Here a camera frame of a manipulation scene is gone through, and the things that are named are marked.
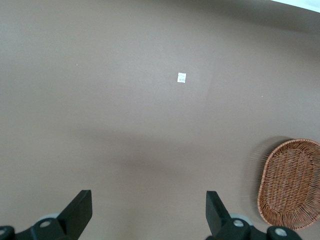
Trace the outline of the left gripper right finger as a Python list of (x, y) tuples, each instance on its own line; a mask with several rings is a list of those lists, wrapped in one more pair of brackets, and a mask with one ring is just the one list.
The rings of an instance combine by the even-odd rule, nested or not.
[(300, 240), (287, 227), (270, 226), (266, 232), (239, 217), (231, 217), (216, 191), (206, 192), (205, 217), (211, 232), (208, 240)]

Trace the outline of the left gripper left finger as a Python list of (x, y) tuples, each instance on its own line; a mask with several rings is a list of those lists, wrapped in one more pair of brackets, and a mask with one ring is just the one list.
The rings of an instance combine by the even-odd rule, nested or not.
[(77, 240), (92, 215), (92, 191), (81, 190), (57, 217), (39, 220), (21, 232), (15, 232), (10, 225), (3, 225), (0, 227), (0, 238), (2, 240)]

